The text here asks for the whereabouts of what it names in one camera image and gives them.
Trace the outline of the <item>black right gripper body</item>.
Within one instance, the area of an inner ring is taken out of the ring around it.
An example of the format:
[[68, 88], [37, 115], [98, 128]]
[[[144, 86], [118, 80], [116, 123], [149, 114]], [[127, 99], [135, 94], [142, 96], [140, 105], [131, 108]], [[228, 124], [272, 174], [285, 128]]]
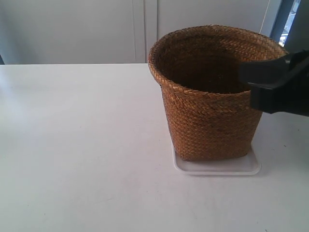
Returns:
[[284, 56], [283, 85], [280, 87], [279, 112], [309, 114], [309, 51], [302, 50]]

